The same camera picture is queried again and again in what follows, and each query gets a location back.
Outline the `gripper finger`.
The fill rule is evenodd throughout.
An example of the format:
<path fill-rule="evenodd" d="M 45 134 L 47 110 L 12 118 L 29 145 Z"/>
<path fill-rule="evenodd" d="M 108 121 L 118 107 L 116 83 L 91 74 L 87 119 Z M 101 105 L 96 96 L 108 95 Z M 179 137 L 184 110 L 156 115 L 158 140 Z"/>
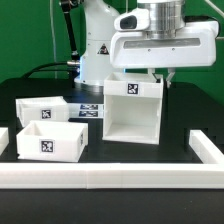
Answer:
<path fill-rule="evenodd" d="M 171 80 L 174 77 L 175 73 L 176 73 L 176 69 L 175 68 L 169 68 L 168 69 L 168 76 L 166 77 L 167 88 L 170 88 Z"/>
<path fill-rule="evenodd" d="M 148 74 L 150 76 L 152 76 L 156 82 L 159 82 L 159 79 L 157 78 L 157 76 L 155 74 L 155 69 L 154 68 L 148 68 L 147 71 L 148 71 Z"/>

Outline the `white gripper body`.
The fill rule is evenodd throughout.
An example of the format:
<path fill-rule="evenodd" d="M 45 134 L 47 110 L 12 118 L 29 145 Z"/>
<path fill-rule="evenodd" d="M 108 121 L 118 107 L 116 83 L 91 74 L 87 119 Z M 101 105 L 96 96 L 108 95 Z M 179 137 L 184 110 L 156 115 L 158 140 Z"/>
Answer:
<path fill-rule="evenodd" d="M 219 23 L 184 17 L 175 7 L 136 8 L 114 21 L 110 62 L 116 68 L 204 67 L 216 61 Z"/>

